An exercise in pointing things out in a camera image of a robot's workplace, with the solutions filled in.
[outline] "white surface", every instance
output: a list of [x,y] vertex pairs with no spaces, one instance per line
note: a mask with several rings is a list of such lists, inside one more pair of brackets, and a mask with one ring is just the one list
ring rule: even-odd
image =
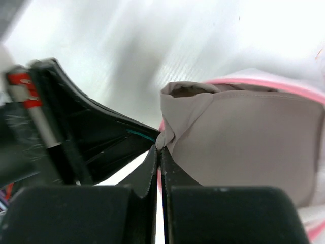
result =
[[323,82],[325,59],[315,58],[324,9],[324,1],[33,0],[4,44],[17,63],[57,58],[90,97],[158,128],[158,93],[171,81],[258,68]]

